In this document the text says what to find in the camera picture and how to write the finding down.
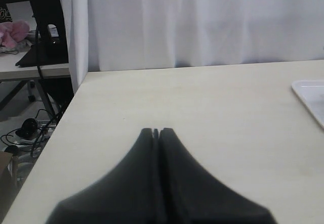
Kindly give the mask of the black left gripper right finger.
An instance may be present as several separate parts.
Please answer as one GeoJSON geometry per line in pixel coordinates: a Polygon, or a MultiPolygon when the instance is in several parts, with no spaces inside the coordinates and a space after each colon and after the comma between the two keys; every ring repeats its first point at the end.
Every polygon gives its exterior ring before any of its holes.
{"type": "Polygon", "coordinates": [[[173,129],[160,132],[158,153],[168,223],[276,223],[267,208],[201,166],[173,129]]]}

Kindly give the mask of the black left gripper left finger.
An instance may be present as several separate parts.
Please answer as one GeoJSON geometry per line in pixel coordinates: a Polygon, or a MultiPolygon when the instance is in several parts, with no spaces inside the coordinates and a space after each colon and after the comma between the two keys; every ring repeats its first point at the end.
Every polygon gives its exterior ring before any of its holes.
{"type": "Polygon", "coordinates": [[[47,223],[158,223],[157,135],[142,129],[116,167],[60,201],[47,223]]]}

